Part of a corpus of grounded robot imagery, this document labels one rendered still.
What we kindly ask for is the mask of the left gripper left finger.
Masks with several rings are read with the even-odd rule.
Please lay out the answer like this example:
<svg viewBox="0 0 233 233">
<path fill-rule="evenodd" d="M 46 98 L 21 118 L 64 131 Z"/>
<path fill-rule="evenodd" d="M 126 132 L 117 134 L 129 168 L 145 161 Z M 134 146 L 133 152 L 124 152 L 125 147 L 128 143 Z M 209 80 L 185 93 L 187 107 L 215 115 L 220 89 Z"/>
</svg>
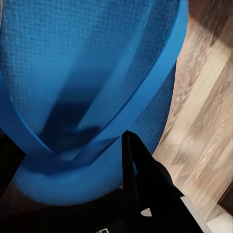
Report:
<svg viewBox="0 0 233 233">
<path fill-rule="evenodd" d="M 6 134 L 0 137 L 0 199 L 26 153 Z"/>
</svg>

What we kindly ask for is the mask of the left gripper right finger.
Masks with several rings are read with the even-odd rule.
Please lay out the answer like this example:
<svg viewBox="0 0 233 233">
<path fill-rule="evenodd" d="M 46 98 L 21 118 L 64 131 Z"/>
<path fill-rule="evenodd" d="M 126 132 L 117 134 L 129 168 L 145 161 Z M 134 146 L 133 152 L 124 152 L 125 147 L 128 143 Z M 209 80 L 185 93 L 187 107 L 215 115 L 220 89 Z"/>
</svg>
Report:
<svg viewBox="0 0 233 233">
<path fill-rule="evenodd" d="M 203 233 L 152 156 L 137 134 L 122 134 L 125 233 Z M 152 216 L 141 214 L 133 162 Z"/>
</svg>

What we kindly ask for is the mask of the sandal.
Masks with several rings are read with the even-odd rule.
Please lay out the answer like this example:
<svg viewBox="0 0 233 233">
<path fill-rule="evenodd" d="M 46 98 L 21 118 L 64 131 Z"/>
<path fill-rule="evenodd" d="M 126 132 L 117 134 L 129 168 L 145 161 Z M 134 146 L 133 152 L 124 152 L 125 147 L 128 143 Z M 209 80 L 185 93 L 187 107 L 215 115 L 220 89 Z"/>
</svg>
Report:
<svg viewBox="0 0 233 233">
<path fill-rule="evenodd" d="M 68 206 L 122 187 L 126 130 L 154 154 L 188 12 L 188 0 L 3 0 L 0 137 L 26 153 L 22 194 Z"/>
</svg>

